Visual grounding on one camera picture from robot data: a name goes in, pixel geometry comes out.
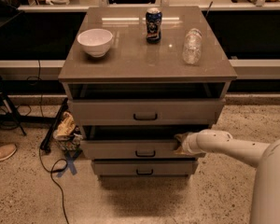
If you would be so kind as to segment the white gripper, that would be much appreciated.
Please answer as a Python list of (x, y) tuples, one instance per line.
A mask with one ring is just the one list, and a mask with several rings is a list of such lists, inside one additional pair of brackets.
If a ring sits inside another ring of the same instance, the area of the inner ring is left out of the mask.
[(176, 155), (195, 155), (200, 152), (196, 139), (196, 133), (178, 133), (175, 135), (175, 139), (181, 143), (175, 151)]

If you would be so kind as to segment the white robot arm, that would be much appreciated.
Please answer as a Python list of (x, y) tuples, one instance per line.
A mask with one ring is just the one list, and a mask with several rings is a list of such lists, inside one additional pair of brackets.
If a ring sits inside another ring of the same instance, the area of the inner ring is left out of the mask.
[(175, 151), (189, 156), (219, 153), (256, 169), (249, 224), (280, 224), (280, 139), (273, 143), (239, 140), (225, 131), (175, 135)]

